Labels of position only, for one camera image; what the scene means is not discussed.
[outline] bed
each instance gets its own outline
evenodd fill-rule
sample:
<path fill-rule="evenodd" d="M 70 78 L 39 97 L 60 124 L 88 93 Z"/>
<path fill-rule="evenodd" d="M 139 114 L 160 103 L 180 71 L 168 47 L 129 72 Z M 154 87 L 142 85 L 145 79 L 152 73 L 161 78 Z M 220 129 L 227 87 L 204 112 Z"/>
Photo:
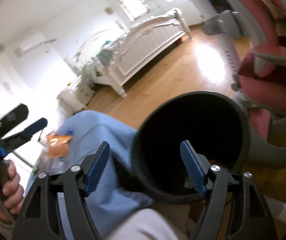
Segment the bed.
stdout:
<path fill-rule="evenodd" d="M 190 29 L 178 8 L 144 20 L 128 32 L 103 30 L 89 37 L 77 52 L 75 68 L 83 78 L 109 85 L 125 98 L 123 85 L 184 34 L 191 38 Z"/>

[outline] white nightstand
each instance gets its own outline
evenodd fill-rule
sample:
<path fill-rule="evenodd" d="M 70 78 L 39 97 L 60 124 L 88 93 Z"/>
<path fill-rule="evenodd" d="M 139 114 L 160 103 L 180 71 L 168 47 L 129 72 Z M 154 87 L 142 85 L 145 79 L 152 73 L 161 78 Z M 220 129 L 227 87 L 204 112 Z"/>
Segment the white nightstand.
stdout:
<path fill-rule="evenodd" d="M 78 112 L 87 106 L 94 93 L 94 90 L 82 82 L 82 76 L 80 76 L 65 89 L 59 98 L 73 109 L 74 112 Z"/>

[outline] orange plastic package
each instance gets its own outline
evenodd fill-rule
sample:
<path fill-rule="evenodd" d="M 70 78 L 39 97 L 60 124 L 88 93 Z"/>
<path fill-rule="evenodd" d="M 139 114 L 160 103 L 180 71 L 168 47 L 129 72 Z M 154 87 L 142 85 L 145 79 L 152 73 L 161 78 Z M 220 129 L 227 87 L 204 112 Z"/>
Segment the orange plastic package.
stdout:
<path fill-rule="evenodd" d="M 68 155 L 68 142 L 72 135 L 53 135 L 47 137 L 48 157 L 59 158 Z"/>

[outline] wooden floor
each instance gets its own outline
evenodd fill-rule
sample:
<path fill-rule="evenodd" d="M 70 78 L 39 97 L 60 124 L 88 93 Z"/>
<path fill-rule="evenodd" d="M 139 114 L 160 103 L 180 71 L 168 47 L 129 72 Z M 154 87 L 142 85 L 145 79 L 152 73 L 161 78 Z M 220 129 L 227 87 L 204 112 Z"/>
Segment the wooden floor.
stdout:
<path fill-rule="evenodd" d="M 241 58 L 250 50 L 248 38 L 235 41 L 235 45 Z M 125 84 L 127 98 L 121 98 L 109 86 L 100 86 L 87 109 L 103 112 L 137 129 L 155 108 L 177 95 L 209 90 L 233 97 L 230 69 L 221 55 L 215 36 L 194 28 L 191 40 L 184 37 L 183 43 L 168 48 Z M 286 144 L 283 138 L 269 139 L 279 146 Z M 286 169 L 276 171 L 246 163 L 244 170 L 254 175 L 265 195 L 286 203 Z M 279 236 L 283 236 L 286 225 L 276 225 Z"/>

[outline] chair seat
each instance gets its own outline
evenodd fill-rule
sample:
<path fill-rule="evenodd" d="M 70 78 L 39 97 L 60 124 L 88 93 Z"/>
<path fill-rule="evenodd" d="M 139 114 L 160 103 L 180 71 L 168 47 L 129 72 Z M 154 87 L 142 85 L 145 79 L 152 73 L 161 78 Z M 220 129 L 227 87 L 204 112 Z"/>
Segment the chair seat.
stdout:
<path fill-rule="evenodd" d="M 249 52 L 239 69 L 242 91 L 252 100 L 286 113 L 286 67 L 277 66 L 267 77 L 255 75 L 254 55 Z"/>

